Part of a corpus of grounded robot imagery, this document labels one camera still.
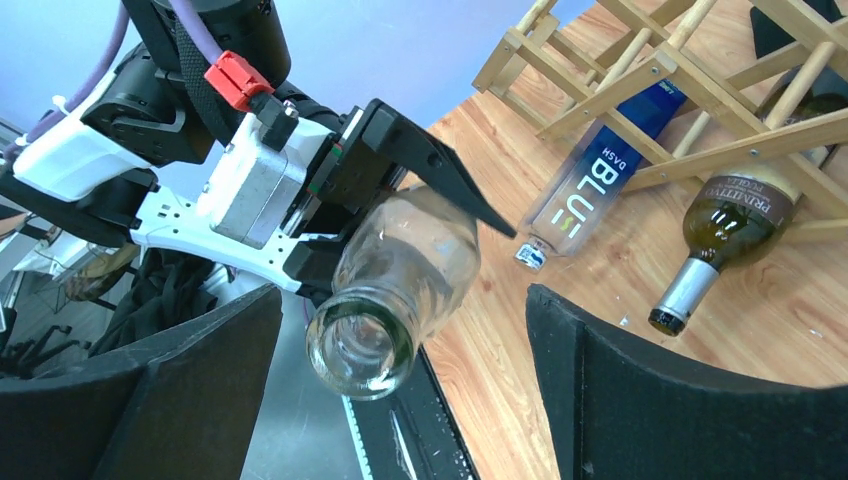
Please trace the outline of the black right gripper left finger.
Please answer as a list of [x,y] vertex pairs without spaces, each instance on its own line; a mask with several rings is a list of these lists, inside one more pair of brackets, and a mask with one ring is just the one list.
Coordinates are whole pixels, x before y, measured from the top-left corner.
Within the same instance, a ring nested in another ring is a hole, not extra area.
[[281,326],[260,287],[31,380],[1,383],[5,479],[236,479]]

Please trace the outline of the small clear glass bottle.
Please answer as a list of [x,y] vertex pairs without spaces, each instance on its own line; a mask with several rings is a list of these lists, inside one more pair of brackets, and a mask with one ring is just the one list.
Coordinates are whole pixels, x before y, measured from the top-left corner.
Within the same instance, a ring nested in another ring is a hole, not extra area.
[[393,393],[480,266],[470,215],[423,183],[390,195],[348,242],[332,294],[308,324],[306,351],[318,377],[357,400]]

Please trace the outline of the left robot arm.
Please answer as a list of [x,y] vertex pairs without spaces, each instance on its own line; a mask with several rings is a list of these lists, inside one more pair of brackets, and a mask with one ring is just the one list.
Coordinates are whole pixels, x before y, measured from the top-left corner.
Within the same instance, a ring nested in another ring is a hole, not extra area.
[[407,173],[515,236],[451,147],[379,99],[339,115],[290,69],[270,1],[123,1],[84,92],[9,145],[1,192],[82,240],[192,254],[314,302]]

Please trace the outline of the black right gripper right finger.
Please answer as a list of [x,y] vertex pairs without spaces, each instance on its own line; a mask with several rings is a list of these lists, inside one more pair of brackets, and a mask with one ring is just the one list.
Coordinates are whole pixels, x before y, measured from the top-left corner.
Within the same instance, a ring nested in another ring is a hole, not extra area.
[[843,479],[847,389],[716,368],[541,284],[526,326],[564,479]]

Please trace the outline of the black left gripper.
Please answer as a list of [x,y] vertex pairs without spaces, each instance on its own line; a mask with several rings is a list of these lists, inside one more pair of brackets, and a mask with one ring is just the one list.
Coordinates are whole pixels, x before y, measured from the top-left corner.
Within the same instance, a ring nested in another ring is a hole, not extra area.
[[308,303],[317,307],[332,295],[347,242],[366,213],[397,186],[400,167],[472,218],[510,239],[517,235],[455,150],[387,103],[373,99],[340,122],[319,134],[317,150],[305,155],[305,180],[281,223],[282,234],[297,241],[282,270],[299,283],[294,293]]

